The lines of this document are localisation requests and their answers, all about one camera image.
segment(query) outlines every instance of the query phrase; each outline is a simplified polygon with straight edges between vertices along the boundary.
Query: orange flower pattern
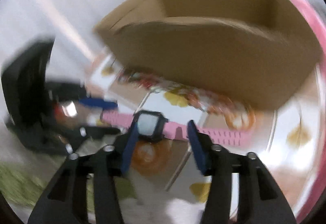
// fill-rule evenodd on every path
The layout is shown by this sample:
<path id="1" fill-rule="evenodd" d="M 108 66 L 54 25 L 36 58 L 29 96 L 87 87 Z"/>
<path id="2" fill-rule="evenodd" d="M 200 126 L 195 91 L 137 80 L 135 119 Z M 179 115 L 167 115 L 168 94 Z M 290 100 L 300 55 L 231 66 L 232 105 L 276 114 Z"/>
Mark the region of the orange flower pattern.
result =
<path id="1" fill-rule="evenodd" d="M 143 176 L 155 175 L 165 170 L 170 153 L 171 147 L 167 139 L 157 143 L 138 141 L 132 155 L 131 166 Z"/>
<path id="2" fill-rule="evenodd" d="M 223 115 L 230 129 L 250 130 L 256 122 L 255 112 L 250 106 L 232 101 L 221 94 L 167 81 L 152 73 L 127 68 L 118 74 L 117 81 L 118 83 L 132 83 L 137 88 L 144 87 L 152 92 L 165 92 L 164 98 L 175 106 L 190 105 L 208 114 Z"/>

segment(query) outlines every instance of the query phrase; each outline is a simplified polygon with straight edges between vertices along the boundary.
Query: brown cardboard box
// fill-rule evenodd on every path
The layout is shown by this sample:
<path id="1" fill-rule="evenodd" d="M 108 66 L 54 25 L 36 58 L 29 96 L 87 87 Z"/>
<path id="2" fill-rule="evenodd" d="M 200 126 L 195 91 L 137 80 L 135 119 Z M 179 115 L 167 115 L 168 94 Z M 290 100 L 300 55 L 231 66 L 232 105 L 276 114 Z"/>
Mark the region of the brown cardboard box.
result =
<path id="1" fill-rule="evenodd" d="M 322 54 L 289 0 L 127 0 L 95 31 L 124 66 L 260 110 L 282 106 Z"/>

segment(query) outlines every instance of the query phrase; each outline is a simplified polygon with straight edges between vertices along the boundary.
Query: black chair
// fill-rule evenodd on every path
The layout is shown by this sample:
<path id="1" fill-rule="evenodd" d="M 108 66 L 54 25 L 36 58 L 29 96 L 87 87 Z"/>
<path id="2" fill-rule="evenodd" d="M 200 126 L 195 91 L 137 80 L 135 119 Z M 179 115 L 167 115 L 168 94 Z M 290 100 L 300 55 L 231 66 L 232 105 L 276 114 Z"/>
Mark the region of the black chair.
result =
<path id="1" fill-rule="evenodd" d="M 6 125 L 28 149 L 67 155 L 88 136 L 81 135 L 80 128 L 71 130 L 59 125 L 53 104 L 86 97 L 86 89 L 79 83 L 45 81 L 53 43 L 37 41 L 3 68 L 1 82 L 9 112 Z"/>

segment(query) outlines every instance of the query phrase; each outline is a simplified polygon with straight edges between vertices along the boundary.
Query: blue object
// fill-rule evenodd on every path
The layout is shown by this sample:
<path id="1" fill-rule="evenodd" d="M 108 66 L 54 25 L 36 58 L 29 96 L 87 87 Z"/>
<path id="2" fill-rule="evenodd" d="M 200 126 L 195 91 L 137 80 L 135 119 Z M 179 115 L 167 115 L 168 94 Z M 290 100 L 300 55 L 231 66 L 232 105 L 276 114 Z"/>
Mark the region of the blue object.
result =
<path id="1" fill-rule="evenodd" d="M 118 104 L 116 102 L 105 101 L 102 98 L 83 98 L 79 100 L 79 103 L 90 106 L 90 107 L 100 107 L 103 110 L 113 110 L 118 108 Z"/>
<path id="2" fill-rule="evenodd" d="M 133 123 L 133 125 L 129 129 L 129 133 L 130 133 L 130 136 L 129 136 L 128 142 L 127 142 L 127 144 L 123 150 L 123 153 L 122 153 L 122 164 L 120 167 L 122 174 L 125 174 L 129 170 L 132 154 L 134 152 L 136 143 L 138 141 L 139 132 L 138 132 L 137 123 Z"/>
<path id="3" fill-rule="evenodd" d="M 190 120 L 187 124 L 187 134 L 194 154 L 196 165 L 202 175 L 206 174 L 207 171 L 207 155 L 203 151 L 202 145 L 198 139 L 198 129 L 193 120 Z"/>

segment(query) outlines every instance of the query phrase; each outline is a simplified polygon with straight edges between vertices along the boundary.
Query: pink object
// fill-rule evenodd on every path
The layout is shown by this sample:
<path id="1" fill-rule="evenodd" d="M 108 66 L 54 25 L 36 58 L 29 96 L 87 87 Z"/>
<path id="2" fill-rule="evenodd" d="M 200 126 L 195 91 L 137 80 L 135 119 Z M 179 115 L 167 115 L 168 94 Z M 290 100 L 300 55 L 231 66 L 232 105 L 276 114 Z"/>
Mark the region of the pink object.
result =
<path id="1" fill-rule="evenodd" d="M 118 111 L 104 111 L 102 121 L 114 126 L 129 128 L 133 120 L 133 115 L 119 113 Z M 229 146 L 240 146 L 246 144 L 250 139 L 250 132 L 231 131 L 215 128 L 198 128 L 200 133 L 211 137 L 213 143 Z M 163 130 L 164 137 L 187 141 L 187 126 L 176 122 L 167 122 Z"/>
<path id="2" fill-rule="evenodd" d="M 299 10 L 302 16 L 306 19 L 310 25 L 312 31 L 315 33 L 323 51 L 324 57 L 320 63 L 320 71 L 324 78 L 326 78 L 326 27 L 320 19 L 317 12 L 306 0 L 290 0 L 293 5 Z M 317 178 L 311 188 L 310 195 L 301 208 L 299 215 L 297 216 L 297 222 L 300 223 L 312 210 L 317 200 L 321 196 L 322 192 L 326 188 L 326 142 L 324 143 L 323 154 L 320 160 L 319 172 Z"/>

